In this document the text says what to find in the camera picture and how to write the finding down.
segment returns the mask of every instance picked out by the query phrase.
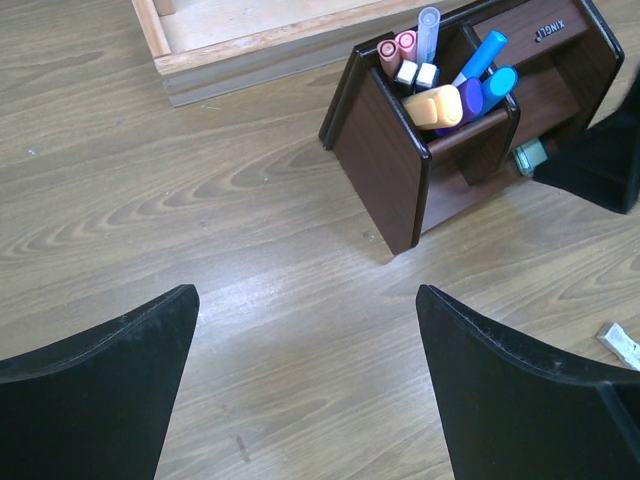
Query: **blue pen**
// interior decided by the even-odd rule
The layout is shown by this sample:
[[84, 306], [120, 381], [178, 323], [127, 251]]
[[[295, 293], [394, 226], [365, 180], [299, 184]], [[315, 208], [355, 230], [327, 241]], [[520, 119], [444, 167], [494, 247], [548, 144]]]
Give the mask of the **blue pen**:
[[482, 82], [484, 104], [476, 118], [485, 115], [495, 107], [518, 83], [518, 72], [513, 67], [501, 67]]
[[484, 42], [478, 47], [467, 64], [462, 68], [452, 85], [457, 87], [470, 78], [480, 78], [507, 44], [507, 37], [492, 30]]

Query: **wooden floor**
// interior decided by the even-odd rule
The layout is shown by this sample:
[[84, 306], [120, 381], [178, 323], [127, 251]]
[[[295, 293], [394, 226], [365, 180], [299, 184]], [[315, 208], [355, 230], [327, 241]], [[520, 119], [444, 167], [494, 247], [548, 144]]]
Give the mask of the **wooden floor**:
[[[640, 61], [637, 0], [596, 1]], [[202, 298], [157, 478], [452, 479], [414, 298], [590, 358], [640, 338], [640, 211], [526, 184], [393, 258], [316, 132], [342, 65], [174, 109], [127, 0], [0, 3], [0, 357]]]

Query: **purple marker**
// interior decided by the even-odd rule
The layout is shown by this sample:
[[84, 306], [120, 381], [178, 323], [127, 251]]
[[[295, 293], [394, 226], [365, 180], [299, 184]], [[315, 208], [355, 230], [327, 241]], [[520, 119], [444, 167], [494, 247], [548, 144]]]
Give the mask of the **purple marker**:
[[476, 118], [482, 111], [484, 100], [482, 98], [482, 84], [477, 78], [470, 78], [462, 83], [458, 90], [460, 91], [460, 99], [462, 100], [462, 120], [455, 127], [439, 128], [435, 130], [436, 135], [442, 137], [451, 133], [464, 124], [469, 123]]

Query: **black object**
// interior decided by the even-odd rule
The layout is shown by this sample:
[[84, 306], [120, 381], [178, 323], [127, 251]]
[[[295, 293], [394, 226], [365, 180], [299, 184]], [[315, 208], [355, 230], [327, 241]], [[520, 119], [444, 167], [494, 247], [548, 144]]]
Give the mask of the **black object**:
[[152, 480], [198, 307], [183, 285], [0, 362], [0, 478]]
[[418, 318], [456, 480], [640, 478], [640, 374], [542, 343], [432, 286]]
[[539, 165], [533, 178], [614, 212], [629, 212], [640, 190], [640, 72], [613, 114]]

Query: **desk organizer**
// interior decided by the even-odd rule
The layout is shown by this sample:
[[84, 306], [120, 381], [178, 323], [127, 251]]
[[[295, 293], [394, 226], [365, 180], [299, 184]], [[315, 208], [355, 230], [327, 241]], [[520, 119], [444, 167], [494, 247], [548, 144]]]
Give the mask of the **desk organizer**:
[[[536, 41], [554, 22], [564, 28]], [[562, 153], [588, 127], [624, 59], [589, 0], [483, 0], [442, 16], [440, 84], [454, 79], [491, 30], [509, 43], [485, 77], [512, 65], [519, 83], [490, 114], [441, 138], [415, 128], [380, 67], [376, 46], [392, 32], [356, 46], [347, 62], [319, 136], [394, 254], [522, 181], [514, 148], [540, 138], [550, 156]]]

